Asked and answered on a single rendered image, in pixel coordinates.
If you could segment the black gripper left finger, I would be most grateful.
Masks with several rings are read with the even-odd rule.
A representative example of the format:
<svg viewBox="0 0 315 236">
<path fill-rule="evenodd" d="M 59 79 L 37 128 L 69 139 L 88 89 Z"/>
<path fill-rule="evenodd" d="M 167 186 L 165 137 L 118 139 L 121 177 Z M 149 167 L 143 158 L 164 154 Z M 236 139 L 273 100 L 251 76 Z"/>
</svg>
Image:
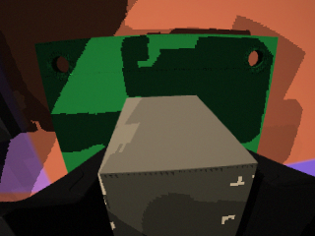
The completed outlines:
<svg viewBox="0 0 315 236">
<path fill-rule="evenodd" d="M 107 147 L 26 200 L 0 201 L 0 236 L 114 236 L 98 177 Z"/>
</svg>

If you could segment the green board with square handle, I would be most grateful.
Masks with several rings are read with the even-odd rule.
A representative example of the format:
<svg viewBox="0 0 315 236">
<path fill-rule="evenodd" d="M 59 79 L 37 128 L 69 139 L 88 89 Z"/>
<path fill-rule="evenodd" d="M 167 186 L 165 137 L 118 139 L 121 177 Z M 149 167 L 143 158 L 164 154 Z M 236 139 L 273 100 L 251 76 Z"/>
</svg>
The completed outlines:
<svg viewBox="0 0 315 236">
<path fill-rule="evenodd" d="M 98 177 L 114 236 L 236 236 L 277 43 L 145 34 L 34 44 L 67 174 L 109 146 Z"/>
</svg>

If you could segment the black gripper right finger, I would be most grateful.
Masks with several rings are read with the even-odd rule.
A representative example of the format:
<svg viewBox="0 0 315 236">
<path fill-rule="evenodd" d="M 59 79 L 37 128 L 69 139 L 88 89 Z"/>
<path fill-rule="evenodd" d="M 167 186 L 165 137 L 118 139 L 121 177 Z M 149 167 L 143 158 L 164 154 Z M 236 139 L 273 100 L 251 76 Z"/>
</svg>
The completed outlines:
<svg viewBox="0 0 315 236">
<path fill-rule="evenodd" d="M 315 236 L 315 176 L 247 150 L 257 168 L 236 236 Z"/>
</svg>

